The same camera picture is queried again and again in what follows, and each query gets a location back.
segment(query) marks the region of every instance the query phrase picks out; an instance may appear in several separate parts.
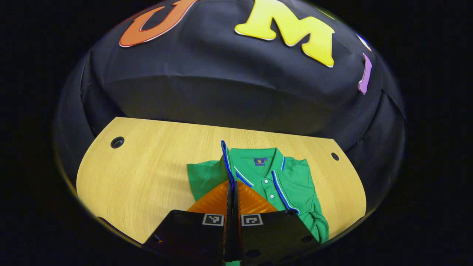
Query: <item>blue stripe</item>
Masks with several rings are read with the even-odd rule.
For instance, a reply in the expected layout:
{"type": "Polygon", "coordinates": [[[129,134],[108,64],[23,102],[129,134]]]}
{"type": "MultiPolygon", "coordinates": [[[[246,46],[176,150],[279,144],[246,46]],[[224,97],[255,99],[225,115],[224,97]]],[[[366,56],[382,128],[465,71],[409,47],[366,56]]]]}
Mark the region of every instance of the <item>blue stripe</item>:
{"type": "Polygon", "coordinates": [[[225,141],[221,141],[221,145],[222,145],[223,159],[225,161],[225,167],[227,168],[228,177],[230,178],[230,183],[232,184],[232,190],[233,190],[235,189],[235,178],[233,177],[232,172],[230,171],[230,164],[227,158],[227,145],[225,144],[225,141]]]}
{"type": "Polygon", "coordinates": [[[284,203],[284,205],[286,206],[286,209],[294,210],[294,211],[297,212],[297,215],[299,215],[300,211],[296,208],[293,208],[293,207],[289,206],[289,203],[287,202],[286,197],[282,193],[282,190],[279,187],[279,184],[278,184],[278,181],[277,181],[276,172],[272,171],[271,173],[272,173],[272,178],[273,178],[273,181],[274,181],[274,186],[276,187],[276,191],[278,191],[279,198],[282,200],[282,203],[284,203]]]}
{"type": "Polygon", "coordinates": [[[235,173],[238,175],[239,178],[243,178],[246,182],[248,182],[250,184],[250,187],[254,186],[253,183],[251,183],[250,180],[246,179],[246,177],[240,171],[238,171],[236,166],[233,166],[233,168],[235,168],[235,170],[236,170],[235,173]]]}
{"type": "Polygon", "coordinates": [[[247,183],[247,182],[245,181],[244,178],[241,177],[241,175],[238,174],[238,172],[236,172],[236,176],[237,176],[243,183],[245,183],[247,186],[252,187],[249,183],[247,183]]]}

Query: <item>shirt collar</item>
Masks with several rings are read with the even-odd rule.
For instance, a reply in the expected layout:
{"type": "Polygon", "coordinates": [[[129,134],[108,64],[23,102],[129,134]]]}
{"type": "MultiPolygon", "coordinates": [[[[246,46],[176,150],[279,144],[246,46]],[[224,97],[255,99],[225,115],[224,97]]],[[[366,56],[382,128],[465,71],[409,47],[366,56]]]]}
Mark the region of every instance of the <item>shirt collar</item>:
{"type": "Polygon", "coordinates": [[[284,169],[284,163],[286,159],[284,155],[278,150],[278,148],[269,148],[269,149],[230,149],[230,162],[232,170],[236,170],[237,173],[242,175],[244,178],[248,179],[250,182],[255,184],[258,180],[254,180],[254,177],[267,178],[272,181],[271,171],[277,170],[281,171],[284,169]],[[271,166],[268,169],[267,173],[259,174],[247,163],[245,163],[242,157],[273,157],[271,166]]]}

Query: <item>letter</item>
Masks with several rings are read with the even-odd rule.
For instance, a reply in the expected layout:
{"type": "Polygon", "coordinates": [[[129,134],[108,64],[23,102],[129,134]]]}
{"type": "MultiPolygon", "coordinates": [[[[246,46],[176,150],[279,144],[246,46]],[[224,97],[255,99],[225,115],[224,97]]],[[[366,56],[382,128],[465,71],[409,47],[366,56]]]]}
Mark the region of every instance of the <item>letter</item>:
{"type": "Polygon", "coordinates": [[[123,33],[120,39],[121,47],[130,47],[144,42],[151,41],[152,39],[163,35],[168,32],[174,26],[181,21],[189,8],[198,0],[180,0],[173,4],[174,8],[168,14],[168,16],[157,26],[147,30],[141,30],[146,21],[156,12],[160,11],[164,7],[158,7],[143,15],[135,18],[133,23],[123,33]]]}
{"type": "Polygon", "coordinates": [[[277,0],[254,0],[247,22],[236,25],[235,31],[245,36],[274,40],[276,33],[271,30],[272,19],[276,21],[286,45],[294,46],[310,34],[309,41],[302,44],[304,53],[327,67],[333,67],[332,34],[335,31],[315,17],[299,20],[286,5],[277,0]]]}

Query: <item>black fabric backdrop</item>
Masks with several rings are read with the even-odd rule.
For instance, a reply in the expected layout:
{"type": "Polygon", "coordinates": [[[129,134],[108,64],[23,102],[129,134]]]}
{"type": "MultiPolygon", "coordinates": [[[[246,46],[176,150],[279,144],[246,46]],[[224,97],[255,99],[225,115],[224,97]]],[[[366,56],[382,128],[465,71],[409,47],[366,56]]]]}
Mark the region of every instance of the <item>black fabric backdrop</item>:
{"type": "MultiPolygon", "coordinates": [[[[51,136],[60,90],[82,55],[109,29],[153,4],[15,2],[5,8],[3,70],[12,82],[5,86],[3,114],[6,143],[13,144],[6,145],[3,160],[7,265],[161,263],[81,209],[53,161],[51,136]],[[10,101],[11,92],[17,101],[10,101]]],[[[406,103],[408,142],[398,181],[380,207],[347,236],[295,265],[466,260],[465,201],[451,191],[467,187],[466,75],[457,77],[464,67],[451,62],[466,47],[462,16],[440,2],[318,4],[369,38],[393,69],[406,103]]]]}
{"type": "MultiPolygon", "coordinates": [[[[270,42],[236,34],[253,0],[199,0],[168,33],[133,48],[118,45],[132,20],[164,6],[167,12],[143,28],[155,26],[173,0],[108,31],[70,73],[54,120],[54,142],[73,186],[94,137],[125,116],[334,139],[372,213],[395,182],[405,150],[406,114],[393,73],[347,25],[304,2],[280,1],[298,18],[315,16],[334,30],[332,68],[304,55],[300,44],[282,44],[282,33],[270,42]],[[364,53],[373,66],[365,95],[356,89],[364,53]]],[[[279,32],[275,23],[271,28],[279,32]]]]}

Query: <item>shirt sleeve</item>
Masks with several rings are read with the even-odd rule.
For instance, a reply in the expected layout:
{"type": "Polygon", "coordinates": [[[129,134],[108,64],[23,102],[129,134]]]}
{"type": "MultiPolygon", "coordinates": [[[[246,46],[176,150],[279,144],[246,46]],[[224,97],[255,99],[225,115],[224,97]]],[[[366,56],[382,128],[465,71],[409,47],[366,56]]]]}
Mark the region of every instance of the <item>shirt sleeve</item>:
{"type": "Polygon", "coordinates": [[[273,171],[276,190],[287,209],[298,217],[319,243],[328,240],[329,227],[315,191],[310,168],[306,160],[283,171],[273,171]]]}
{"type": "Polygon", "coordinates": [[[198,201],[225,180],[228,180],[223,158],[219,161],[187,164],[187,175],[195,201],[198,201]]]}

